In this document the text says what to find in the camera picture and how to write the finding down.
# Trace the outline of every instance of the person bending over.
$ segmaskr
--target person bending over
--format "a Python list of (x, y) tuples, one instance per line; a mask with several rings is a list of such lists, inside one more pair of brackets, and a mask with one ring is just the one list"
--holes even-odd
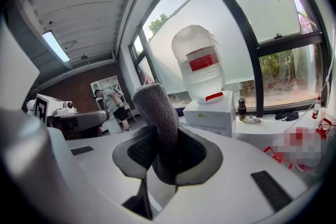
[(104, 106), (113, 113), (114, 117), (121, 120), (121, 123), (126, 131), (130, 130), (130, 124), (127, 121), (128, 114), (125, 110), (124, 104), (114, 91), (110, 89), (94, 91), (96, 98), (103, 98)]

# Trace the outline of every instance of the small dark bottle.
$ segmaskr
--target small dark bottle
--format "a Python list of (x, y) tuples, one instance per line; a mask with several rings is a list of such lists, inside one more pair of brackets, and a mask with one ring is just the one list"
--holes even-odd
[(241, 120), (241, 121), (246, 116), (246, 106), (245, 106), (245, 99), (244, 98), (240, 98), (238, 100), (238, 115), (239, 115), (239, 120)]

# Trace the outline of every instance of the gray shirt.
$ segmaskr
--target gray shirt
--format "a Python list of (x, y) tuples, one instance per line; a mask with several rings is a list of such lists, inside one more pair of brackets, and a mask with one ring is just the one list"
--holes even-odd
[[(105, 104), (105, 106), (107, 107), (107, 109), (111, 112), (111, 113), (114, 113), (119, 107), (116, 105), (114, 99), (112, 97), (109, 96), (109, 93), (112, 92), (115, 94), (114, 91), (110, 90), (110, 89), (105, 89), (103, 91), (103, 102)], [(117, 99), (118, 101), (118, 104), (119, 103), (122, 103), (120, 98), (115, 96), (115, 98)]]

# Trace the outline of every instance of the tree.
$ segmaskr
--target tree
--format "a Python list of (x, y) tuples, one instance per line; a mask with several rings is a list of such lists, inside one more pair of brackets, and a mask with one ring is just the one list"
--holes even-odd
[(160, 15), (160, 19), (156, 19), (151, 22), (149, 25), (149, 30), (152, 32), (153, 36), (156, 34), (157, 31), (159, 31), (160, 27), (169, 19), (170, 16), (165, 15), (162, 13)]

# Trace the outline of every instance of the large plastic water bottle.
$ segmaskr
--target large plastic water bottle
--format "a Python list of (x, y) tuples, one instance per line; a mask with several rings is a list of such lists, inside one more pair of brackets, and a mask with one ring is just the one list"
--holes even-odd
[(206, 103), (206, 97), (224, 86), (224, 72), (214, 36), (200, 25), (189, 25), (172, 40), (172, 50), (190, 97)]

